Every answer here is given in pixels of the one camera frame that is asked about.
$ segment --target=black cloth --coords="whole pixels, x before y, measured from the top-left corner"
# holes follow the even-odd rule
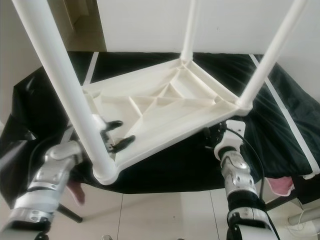
[[[70,52],[69,56],[83,83],[92,53]],[[178,57],[176,53],[101,52],[91,82]],[[256,69],[250,57],[244,54],[195,53],[194,61],[237,96]],[[279,65],[273,68],[269,78],[319,163],[320,127],[317,121],[320,105]],[[301,176],[312,172],[266,85],[254,100],[252,111],[245,117],[233,118],[246,123],[245,138],[260,156],[266,177]],[[60,142],[67,122],[68,116],[42,67],[14,87],[11,116],[0,138],[0,191],[10,205],[26,190],[28,178],[42,164],[43,153]],[[212,126],[210,130],[215,144],[218,127]],[[73,169],[71,178],[97,188],[129,194],[223,188],[220,162],[205,148],[210,144],[204,133],[199,132],[123,170],[117,181],[107,186],[95,180],[92,164],[86,157]],[[261,169],[252,151],[243,146],[241,153],[251,167],[254,180],[259,180]]]

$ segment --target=white tape strip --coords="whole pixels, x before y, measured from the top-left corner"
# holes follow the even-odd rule
[[[99,55],[99,52],[95,51],[92,55],[92,58],[91,58],[91,62],[90,62],[90,65],[89,65],[89,68],[88,68],[88,71],[86,73],[86,76],[85,76],[85,79],[84,79],[84,82],[83,82],[83,85],[88,85],[91,83],[91,80],[92,80],[92,76],[94,74],[94,70],[95,70],[95,67],[96,67],[96,63],[97,63],[97,59],[98,59],[98,55]],[[70,140],[71,138],[71,135],[72,133],[74,132],[74,128],[73,127],[70,127],[68,128],[63,136],[62,136],[62,139],[61,139],[61,143],[66,143]]]
[[[259,65],[259,62],[256,59],[256,57],[253,54],[250,54],[249,56],[251,57],[253,63],[257,67]],[[268,77],[265,78],[265,84],[269,88],[269,90],[270,90],[270,92],[271,92],[276,104],[279,106],[282,114],[284,115],[284,118],[286,119],[287,123],[289,124],[289,127],[290,127],[290,129],[291,129],[296,141],[300,145],[300,147],[301,147],[306,159],[308,160],[308,162],[310,164],[310,167],[311,167],[313,173],[304,176],[304,178],[305,179],[313,178],[314,175],[320,173],[320,168],[319,168],[319,165],[318,165],[315,157],[312,155],[312,153],[311,153],[306,141],[302,137],[302,135],[301,135],[301,133],[300,133],[295,121],[292,119],[290,113],[288,112],[286,106],[282,102],[281,98],[279,97],[277,91],[275,90],[274,86],[272,85],[272,83],[270,82]]]

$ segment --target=white pipe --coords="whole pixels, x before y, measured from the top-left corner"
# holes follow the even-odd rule
[[[295,0],[293,2],[269,48],[266,50],[260,65],[255,70],[242,95],[236,103],[241,108],[250,109],[252,107],[253,100],[256,98],[259,90],[264,84],[265,78],[269,75],[270,71],[274,67],[280,55],[280,50],[286,43],[290,33],[293,31],[296,23],[303,13],[303,10],[306,7],[307,2],[308,0]]]
[[[12,0],[33,47],[93,164],[99,182],[117,178],[46,0]]]
[[[186,31],[183,43],[183,49],[181,51],[180,58],[183,61],[190,61],[193,59],[193,46],[197,31],[197,22],[200,8],[200,0],[191,0],[189,15],[186,24]]]

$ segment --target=pink object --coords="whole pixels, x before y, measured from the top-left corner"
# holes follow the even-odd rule
[[[276,195],[287,197],[295,188],[294,182],[290,176],[280,178],[266,178],[272,192]]]

